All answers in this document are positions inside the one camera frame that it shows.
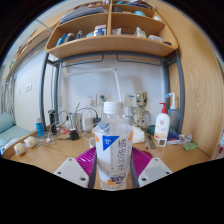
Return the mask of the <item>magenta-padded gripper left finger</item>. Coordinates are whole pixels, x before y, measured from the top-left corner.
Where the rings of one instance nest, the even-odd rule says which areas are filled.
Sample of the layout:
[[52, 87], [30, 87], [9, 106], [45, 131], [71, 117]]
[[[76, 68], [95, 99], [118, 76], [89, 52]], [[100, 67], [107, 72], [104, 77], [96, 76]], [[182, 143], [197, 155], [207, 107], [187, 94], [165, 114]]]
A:
[[93, 189], [96, 165], [96, 148], [92, 147], [77, 158], [67, 158], [54, 174], [81, 187]]

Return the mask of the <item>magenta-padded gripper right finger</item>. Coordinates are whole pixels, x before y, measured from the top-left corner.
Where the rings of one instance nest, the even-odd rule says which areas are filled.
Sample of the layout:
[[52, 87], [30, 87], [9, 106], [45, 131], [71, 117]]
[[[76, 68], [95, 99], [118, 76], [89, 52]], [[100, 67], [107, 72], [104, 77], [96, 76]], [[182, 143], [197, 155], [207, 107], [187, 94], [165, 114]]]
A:
[[149, 152], [132, 148], [131, 179], [134, 188], [146, 186], [172, 173], [160, 159], [153, 157]]

